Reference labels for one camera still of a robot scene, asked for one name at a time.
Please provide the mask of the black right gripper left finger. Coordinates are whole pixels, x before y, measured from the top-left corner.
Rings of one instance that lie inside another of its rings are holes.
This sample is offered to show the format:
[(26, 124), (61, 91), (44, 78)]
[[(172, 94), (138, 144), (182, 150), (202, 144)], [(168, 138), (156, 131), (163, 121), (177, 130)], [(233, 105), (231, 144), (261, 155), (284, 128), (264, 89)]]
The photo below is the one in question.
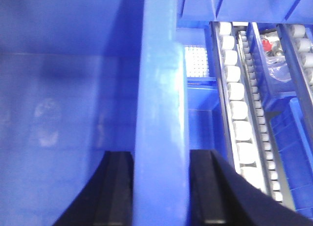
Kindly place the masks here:
[(130, 152), (106, 151), (93, 176), (54, 225), (132, 225), (133, 177)]

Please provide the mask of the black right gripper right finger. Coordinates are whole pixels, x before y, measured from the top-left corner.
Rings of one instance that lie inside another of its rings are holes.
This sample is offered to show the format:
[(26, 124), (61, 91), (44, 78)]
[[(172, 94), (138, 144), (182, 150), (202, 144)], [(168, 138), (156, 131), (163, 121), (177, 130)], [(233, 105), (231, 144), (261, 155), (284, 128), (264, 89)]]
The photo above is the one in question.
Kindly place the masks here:
[(248, 183), (216, 150), (190, 151), (190, 225), (311, 226)]

